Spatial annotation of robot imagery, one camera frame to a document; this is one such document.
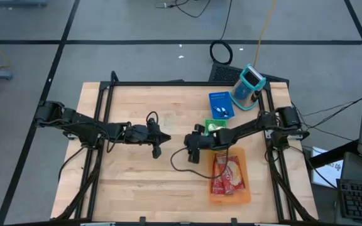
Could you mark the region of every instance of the white paper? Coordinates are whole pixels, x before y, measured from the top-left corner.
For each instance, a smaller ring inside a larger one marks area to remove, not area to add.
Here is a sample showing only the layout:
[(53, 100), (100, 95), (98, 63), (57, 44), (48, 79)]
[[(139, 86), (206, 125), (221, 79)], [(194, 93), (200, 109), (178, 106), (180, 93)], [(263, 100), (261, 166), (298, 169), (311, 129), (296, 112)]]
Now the white paper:
[[(317, 156), (318, 154), (325, 153), (327, 151), (312, 147), (312, 157)], [(323, 167), (317, 168), (317, 171), (327, 179), (331, 184), (336, 186), (336, 179), (340, 179), (342, 172), (343, 160), (336, 161), (334, 163), (327, 164)], [(312, 182), (317, 185), (328, 186), (332, 188), (324, 179), (322, 179), (315, 170), (312, 170)]]

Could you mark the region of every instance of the orange container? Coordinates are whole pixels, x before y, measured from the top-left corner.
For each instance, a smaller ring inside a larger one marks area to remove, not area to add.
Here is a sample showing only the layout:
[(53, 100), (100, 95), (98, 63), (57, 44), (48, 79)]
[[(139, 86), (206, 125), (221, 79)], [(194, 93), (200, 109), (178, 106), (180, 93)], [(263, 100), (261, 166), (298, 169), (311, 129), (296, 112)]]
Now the orange container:
[[(213, 162), (216, 154), (226, 153), (226, 151), (208, 151), (208, 171), (209, 174), (213, 174)], [(213, 204), (226, 205), (226, 204), (241, 204), (249, 203), (251, 201), (250, 184), (248, 181), (248, 172), (246, 169), (245, 150), (241, 147), (230, 147), (229, 155), (235, 155), (238, 157), (239, 168), (243, 175), (245, 189), (235, 190), (232, 195), (217, 195), (212, 194), (212, 180), (209, 180), (209, 200)]]

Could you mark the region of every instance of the teal device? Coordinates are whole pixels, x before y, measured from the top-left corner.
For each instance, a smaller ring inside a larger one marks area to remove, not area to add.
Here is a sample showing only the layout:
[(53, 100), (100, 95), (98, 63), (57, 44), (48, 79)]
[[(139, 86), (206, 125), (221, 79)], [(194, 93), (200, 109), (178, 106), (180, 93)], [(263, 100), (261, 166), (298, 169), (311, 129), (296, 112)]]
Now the teal device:
[(230, 91), (231, 100), (242, 110), (251, 110), (258, 103), (266, 78), (249, 63), (239, 74), (239, 80)]

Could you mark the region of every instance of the wooden table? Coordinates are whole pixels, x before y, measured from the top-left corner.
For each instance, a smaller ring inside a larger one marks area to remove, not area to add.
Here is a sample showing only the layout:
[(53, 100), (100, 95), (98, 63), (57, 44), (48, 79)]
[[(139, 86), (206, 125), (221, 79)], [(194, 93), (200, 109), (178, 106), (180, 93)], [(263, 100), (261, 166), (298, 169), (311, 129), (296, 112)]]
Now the wooden table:
[[(290, 105), (285, 83), (271, 83), (275, 108)], [(84, 83), (77, 111), (93, 117), (99, 83)], [(172, 139), (161, 145), (162, 155), (151, 157), (151, 146), (117, 144), (109, 154), (104, 152), (94, 207), (94, 221), (137, 222), (145, 216), (148, 222), (278, 222), (275, 199), (262, 132), (240, 139), (236, 146), (246, 152), (246, 164), (251, 190), (251, 202), (244, 205), (213, 205), (208, 199), (208, 181), (189, 172), (175, 171), (170, 165), (171, 154), (184, 146), (184, 136), (196, 123), (211, 118), (208, 93), (229, 90), (215, 86), (115, 86), (109, 122), (146, 124), (146, 115), (158, 112), (160, 129)], [(101, 109), (101, 118), (105, 102)], [(241, 111), (234, 107), (236, 117), (228, 120), (235, 127), (256, 118), (259, 107)], [(300, 142), (290, 141), (301, 149)], [(69, 141), (66, 158), (79, 149), (78, 140)], [(86, 152), (72, 160), (62, 171), (52, 210), (56, 217), (73, 199), (80, 186)], [(179, 168), (207, 173), (205, 154), (199, 164), (188, 163), (188, 154), (174, 159)], [(317, 218), (314, 197), (302, 153), (285, 150), (288, 176), (293, 193), (307, 211)], [(288, 218), (283, 191), (283, 210)], [(85, 196), (82, 216), (86, 216), (89, 194)]]

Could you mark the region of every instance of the desk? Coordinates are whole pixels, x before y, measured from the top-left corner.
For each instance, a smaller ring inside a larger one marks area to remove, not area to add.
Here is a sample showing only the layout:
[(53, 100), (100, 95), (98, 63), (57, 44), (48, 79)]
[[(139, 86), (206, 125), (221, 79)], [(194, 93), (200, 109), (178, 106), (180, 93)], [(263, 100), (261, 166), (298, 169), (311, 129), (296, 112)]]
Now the desk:
[[(275, 107), (290, 105), (285, 83), (271, 83)], [(259, 132), (237, 142), (246, 151), (246, 164), (251, 190), (251, 203), (244, 205), (211, 205), (208, 181), (189, 172), (177, 172), (170, 165), (171, 154), (184, 146), (184, 136), (196, 123), (211, 118), (208, 93), (229, 90), (220, 86), (115, 86), (109, 122), (145, 124), (146, 115), (157, 111), (162, 132), (172, 139), (161, 145), (162, 155), (151, 157), (151, 146), (117, 144), (109, 154), (104, 152), (94, 207), (93, 221), (137, 222), (140, 216), (148, 222), (278, 222), (271, 176), (264, 159), (266, 150), (263, 133)], [(99, 83), (84, 83), (77, 111), (93, 117)], [(228, 120), (235, 127), (253, 120), (259, 107), (241, 111), (234, 108), (236, 117)], [(298, 141), (291, 146), (300, 148)], [(78, 140), (69, 141), (66, 158), (79, 149)], [(86, 153), (72, 160), (62, 171), (52, 217), (63, 212), (77, 193), (82, 177)], [(174, 159), (179, 168), (207, 172), (204, 153), (199, 164), (187, 161), (187, 153)], [(307, 211), (317, 218), (314, 197), (303, 155), (285, 150), (288, 177), (293, 193)], [(280, 190), (285, 218), (288, 218), (285, 196)], [(89, 195), (85, 196), (82, 216), (86, 215)]]

